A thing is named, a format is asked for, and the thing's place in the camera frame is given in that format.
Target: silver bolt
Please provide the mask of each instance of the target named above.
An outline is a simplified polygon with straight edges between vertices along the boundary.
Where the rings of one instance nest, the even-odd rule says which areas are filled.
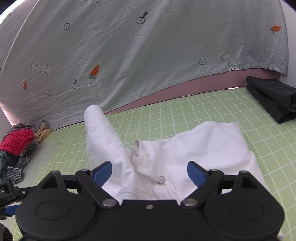
[[[153,209],[154,206],[153,206],[152,204],[147,204],[147,205],[146,205],[146,208],[147,208],[147,209]]]
[[[187,198],[183,201],[184,205],[187,207],[193,207],[195,205],[197,205],[197,200],[193,199],[193,198]]]
[[[105,207],[114,207],[117,204],[117,201],[115,199],[105,199],[102,204]]]
[[[162,182],[157,182],[159,185],[163,185],[164,183],[165,183],[165,177],[164,176],[160,176],[162,179],[163,179],[163,181]]]

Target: beige cloth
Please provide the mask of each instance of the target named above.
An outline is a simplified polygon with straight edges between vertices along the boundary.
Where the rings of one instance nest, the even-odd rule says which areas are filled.
[[[38,142],[41,142],[50,134],[50,132],[51,132],[50,129],[47,129],[46,125],[42,123],[38,132],[34,133],[34,137]]]

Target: orange carrot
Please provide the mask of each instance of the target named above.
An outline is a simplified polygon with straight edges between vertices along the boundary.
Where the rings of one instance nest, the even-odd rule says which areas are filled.
[[[274,34],[275,32],[277,33],[280,29],[281,29],[281,26],[278,25],[278,26],[270,27],[269,31],[271,31]]]
[[[94,78],[94,79],[96,79],[95,78],[95,76],[97,76],[98,75],[98,73],[99,73],[99,68],[100,68],[100,65],[98,64],[96,67],[94,67],[94,69],[91,71],[91,73],[89,74],[90,76],[89,76],[89,78],[91,79],[91,78]]]
[[[24,85],[22,87],[23,87],[24,90],[27,90],[27,87],[28,87],[27,81],[24,82]]]

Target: black folded garment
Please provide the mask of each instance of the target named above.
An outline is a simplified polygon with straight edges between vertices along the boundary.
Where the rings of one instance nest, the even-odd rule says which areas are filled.
[[[256,89],[254,86],[247,85],[247,90],[259,101],[263,108],[274,118],[277,123],[281,124],[296,118],[296,112],[281,106],[278,102],[270,98],[262,91]]]
[[[267,94],[286,109],[296,111],[296,89],[278,80],[247,77],[247,83]]]

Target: green grid mat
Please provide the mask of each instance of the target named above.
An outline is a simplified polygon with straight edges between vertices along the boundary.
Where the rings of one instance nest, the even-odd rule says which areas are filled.
[[[107,117],[125,146],[135,139],[169,138],[205,121],[238,122],[271,193],[285,209],[284,241],[296,241],[296,121],[278,125],[246,88],[178,98]],[[58,142],[59,147],[36,183],[52,170],[72,175],[89,167],[84,123],[53,131],[45,141]],[[12,232],[14,240],[21,237],[16,224]]]

